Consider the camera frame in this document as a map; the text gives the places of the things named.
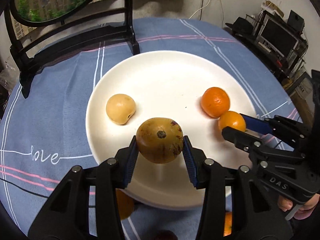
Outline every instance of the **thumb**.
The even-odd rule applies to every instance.
[[[292,209],[292,206],[293,206],[293,203],[291,200],[285,198],[285,197],[282,197],[282,196],[279,196],[278,198],[278,207],[286,212],[287,210],[290,210]]]

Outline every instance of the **blue tablecloth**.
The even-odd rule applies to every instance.
[[[141,52],[179,50],[206,58],[239,82],[260,118],[278,114],[297,120],[297,110],[274,76],[221,28],[196,20],[144,18],[134,21],[134,29]],[[101,77],[131,56],[126,43],[104,46],[102,42],[96,49],[44,68],[34,78],[27,99],[17,84],[0,123],[0,177],[48,196],[72,166],[96,166],[85,133],[87,103]],[[278,142],[271,135],[264,140],[271,145]],[[288,148],[283,143],[278,147]],[[27,233],[46,199],[3,182],[0,200]],[[94,205],[94,191],[90,205]],[[94,211],[90,208],[92,234],[96,231]],[[179,239],[193,240],[200,214],[201,209],[174,212],[138,205],[122,223],[128,240],[147,240],[161,229],[172,230]]]

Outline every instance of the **white cable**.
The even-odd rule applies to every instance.
[[[208,4],[210,3],[210,1],[211,1],[211,0],[209,0],[209,2],[208,2],[205,6],[201,7],[201,8],[198,9],[198,10],[196,10],[196,11],[194,12],[194,14],[190,16],[189,20],[190,20],[198,11],[200,11],[200,10],[203,9],[204,7],[207,7]]]

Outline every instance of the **computer monitor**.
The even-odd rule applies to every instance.
[[[298,42],[291,33],[270,18],[267,20],[260,36],[282,57],[286,58]]]

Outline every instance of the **white plate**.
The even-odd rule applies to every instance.
[[[238,82],[218,65],[177,51],[153,51],[130,57],[110,69],[95,87],[86,112],[86,133],[96,162],[128,147],[138,127],[152,117],[175,120],[193,147],[222,166],[251,165],[248,154],[225,141],[217,120],[200,108],[200,98],[210,87],[223,88],[230,110],[256,116],[254,107]],[[127,94],[137,105],[126,125],[114,124],[106,114],[108,99]],[[204,190],[189,181],[182,153],[168,164],[153,164],[140,154],[126,192],[135,199],[160,208],[185,210],[203,204]]]

